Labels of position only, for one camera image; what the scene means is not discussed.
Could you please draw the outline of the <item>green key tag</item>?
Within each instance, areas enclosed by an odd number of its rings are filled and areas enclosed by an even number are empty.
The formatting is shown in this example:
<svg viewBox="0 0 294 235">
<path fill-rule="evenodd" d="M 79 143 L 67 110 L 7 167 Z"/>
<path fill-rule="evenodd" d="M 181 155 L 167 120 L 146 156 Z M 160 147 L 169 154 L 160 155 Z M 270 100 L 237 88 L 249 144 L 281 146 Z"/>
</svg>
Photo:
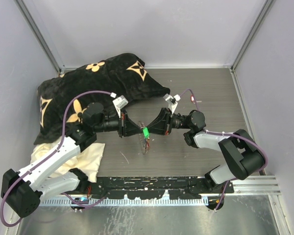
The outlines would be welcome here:
<svg viewBox="0 0 294 235">
<path fill-rule="evenodd" d="M 143 135 L 144 135 L 144 138 L 145 139 L 148 139 L 149 138 L 149 130 L 147 127 L 144 127 L 143 128 Z"/>
</svg>

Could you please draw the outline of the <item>red key tag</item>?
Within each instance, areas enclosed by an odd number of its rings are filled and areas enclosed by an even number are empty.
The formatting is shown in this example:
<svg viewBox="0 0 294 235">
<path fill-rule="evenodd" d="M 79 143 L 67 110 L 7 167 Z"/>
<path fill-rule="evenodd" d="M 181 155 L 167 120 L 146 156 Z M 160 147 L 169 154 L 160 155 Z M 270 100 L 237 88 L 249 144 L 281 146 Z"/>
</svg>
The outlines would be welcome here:
<svg viewBox="0 0 294 235">
<path fill-rule="evenodd" d="M 193 104 L 196 104 L 196 103 L 201 103 L 202 101 L 201 100 L 196 100 L 195 97 L 193 95 L 191 95 L 191 102 Z"/>
</svg>

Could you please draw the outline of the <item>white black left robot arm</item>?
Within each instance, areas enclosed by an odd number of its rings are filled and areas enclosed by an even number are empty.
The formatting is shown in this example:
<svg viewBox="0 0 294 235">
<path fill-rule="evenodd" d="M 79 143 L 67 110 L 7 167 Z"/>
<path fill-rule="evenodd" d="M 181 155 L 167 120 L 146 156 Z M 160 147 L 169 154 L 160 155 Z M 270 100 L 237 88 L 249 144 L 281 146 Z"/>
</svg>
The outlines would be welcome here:
<svg viewBox="0 0 294 235">
<path fill-rule="evenodd" d="M 100 103 L 91 103 L 82 115 L 82 123 L 69 130 L 64 138 L 45 156 L 15 172 L 6 171 L 2 179 L 2 204 L 8 204 L 20 217 L 32 214 L 41 202 L 58 194 L 75 191 L 83 194 L 88 189 L 88 177 L 78 168 L 62 176 L 51 178 L 61 165 L 82 153 L 97 139 L 97 133 L 116 131 L 121 137 L 142 133 L 141 126 L 128 118 L 126 111 L 108 117 Z"/>
</svg>

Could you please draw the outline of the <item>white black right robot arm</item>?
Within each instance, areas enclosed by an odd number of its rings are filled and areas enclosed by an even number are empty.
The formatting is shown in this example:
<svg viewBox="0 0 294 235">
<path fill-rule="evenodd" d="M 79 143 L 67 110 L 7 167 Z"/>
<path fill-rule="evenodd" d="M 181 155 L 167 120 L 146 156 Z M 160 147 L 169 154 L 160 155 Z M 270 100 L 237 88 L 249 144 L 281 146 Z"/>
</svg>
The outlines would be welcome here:
<svg viewBox="0 0 294 235">
<path fill-rule="evenodd" d="M 205 116 L 198 110 L 188 115 L 173 114 L 168 108 L 161 109 L 147 129 L 152 134 L 169 135 L 172 129 L 186 129 L 183 134 L 186 144 L 193 148 L 206 148 L 222 153 L 225 163 L 204 175 L 206 189 L 215 193 L 224 183 L 244 180 L 268 164 L 264 150 L 259 147 L 247 131 L 212 132 L 206 129 Z"/>
</svg>

